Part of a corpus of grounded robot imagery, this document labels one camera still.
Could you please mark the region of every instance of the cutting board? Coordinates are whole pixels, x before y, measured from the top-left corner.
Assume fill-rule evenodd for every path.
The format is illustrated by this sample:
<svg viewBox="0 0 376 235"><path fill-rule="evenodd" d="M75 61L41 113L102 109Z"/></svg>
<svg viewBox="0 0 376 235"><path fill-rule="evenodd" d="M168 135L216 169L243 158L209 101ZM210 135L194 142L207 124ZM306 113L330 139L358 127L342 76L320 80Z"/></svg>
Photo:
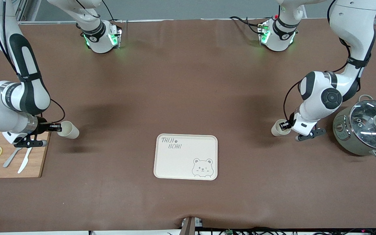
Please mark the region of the cutting board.
<svg viewBox="0 0 376 235"><path fill-rule="evenodd" d="M38 140L47 140L49 142L50 133L44 132L37 136ZM0 178L36 178L41 176L43 170L44 159L46 156L46 147L33 148L28 156L28 164L24 170L18 174L18 169L23 162L26 148L21 149L15 155L11 164L7 168L3 168L4 162L11 156L16 149L12 144L8 143L3 134L0 132L0 147L3 149L3 153L0 156Z"/></svg>

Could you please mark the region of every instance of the bear drawing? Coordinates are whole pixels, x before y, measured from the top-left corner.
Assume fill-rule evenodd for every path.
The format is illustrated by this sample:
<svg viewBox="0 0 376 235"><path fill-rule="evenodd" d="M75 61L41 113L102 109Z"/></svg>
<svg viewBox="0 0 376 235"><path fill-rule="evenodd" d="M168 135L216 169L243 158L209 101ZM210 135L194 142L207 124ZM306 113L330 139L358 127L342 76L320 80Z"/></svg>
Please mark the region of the bear drawing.
<svg viewBox="0 0 376 235"><path fill-rule="evenodd" d="M210 178L214 174L212 167L213 160L207 159L201 161L200 159L194 159L194 168L192 168L192 174L194 176Z"/></svg>

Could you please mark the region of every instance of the knife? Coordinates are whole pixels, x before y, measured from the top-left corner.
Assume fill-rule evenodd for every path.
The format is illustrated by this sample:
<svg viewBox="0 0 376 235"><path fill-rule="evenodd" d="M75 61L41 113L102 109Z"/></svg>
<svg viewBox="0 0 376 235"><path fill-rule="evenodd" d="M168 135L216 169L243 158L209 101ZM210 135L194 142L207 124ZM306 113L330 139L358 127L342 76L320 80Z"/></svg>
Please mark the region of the knife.
<svg viewBox="0 0 376 235"><path fill-rule="evenodd" d="M24 167L26 167L26 165L28 163L28 155L30 155L31 149L33 149L33 148L31 147L31 148L27 149L27 153L25 153L23 163L21 164L20 169L18 169L18 172L17 172L18 174L21 173L21 171L24 170Z"/></svg>
<svg viewBox="0 0 376 235"><path fill-rule="evenodd" d="M18 151L20 151L22 148L16 148L14 150L14 153L12 153L12 155L4 162L4 165L3 165L3 168L7 168L9 166L9 164L12 162L12 159L14 158L14 156L18 153Z"/></svg>

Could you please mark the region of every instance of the paper cup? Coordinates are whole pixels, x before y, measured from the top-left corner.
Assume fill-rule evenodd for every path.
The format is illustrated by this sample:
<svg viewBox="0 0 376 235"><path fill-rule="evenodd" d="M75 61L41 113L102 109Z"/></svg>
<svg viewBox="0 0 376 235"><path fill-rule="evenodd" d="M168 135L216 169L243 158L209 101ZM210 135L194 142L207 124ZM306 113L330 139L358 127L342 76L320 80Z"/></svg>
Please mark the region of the paper cup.
<svg viewBox="0 0 376 235"><path fill-rule="evenodd" d="M276 121L276 123L272 126L271 128L271 132L274 136L282 136L282 135L287 135L291 132L291 128L290 129L286 129L286 130L281 130L281 127L279 126L281 123L283 122L286 122L287 120L285 119L279 119L278 121Z"/></svg>
<svg viewBox="0 0 376 235"><path fill-rule="evenodd" d="M61 132L57 132L57 134L61 137L66 137L68 139L76 139L79 136L79 130L72 124L72 122L64 121L61 122Z"/></svg>

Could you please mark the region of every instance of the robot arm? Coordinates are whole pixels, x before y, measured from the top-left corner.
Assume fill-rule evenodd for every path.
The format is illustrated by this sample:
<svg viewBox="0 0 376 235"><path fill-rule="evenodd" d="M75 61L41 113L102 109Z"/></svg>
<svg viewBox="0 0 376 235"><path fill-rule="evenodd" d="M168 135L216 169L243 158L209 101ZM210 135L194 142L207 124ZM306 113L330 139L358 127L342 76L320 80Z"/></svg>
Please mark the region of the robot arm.
<svg viewBox="0 0 376 235"><path fill-rule="evenodd" d="M109 21L100 20L100 15L94 10L101 0L47 0L57 6L76 22L82 30L86 44L96 53L109 52L120 47L121 28Z"/></svg>
<svg viewBox="0 0 376 235"><path fill-rule="evenodd" d="M35 115L45 111L51 100L30 43L18 27L11 0L0 0L0 50L12 59L20 80L0 82L0 131L10 143L18 143L27 135L44 131L39 122L46 120Z"/></svg>
<svg viewBox="0 0 376 235"><path fill-rule="evenodd" d="M263 35L259 36L261 44L280 52L292 43L298 24L303 18L303 5L321 3L326 0L276 0L279 4L279 15L269 19L258 29Z"/></svg>
<svg viewBox="0 0 376 235"><path fill-rule="evenodd" d="M312 71L301 80L299 91L304 102L289 120L295 132L308 136L320 119L334 113L343 101L356 94L375 41L375 15L376 0L337 0L330 27L349 45L351 56L343 73Z"/></svg>

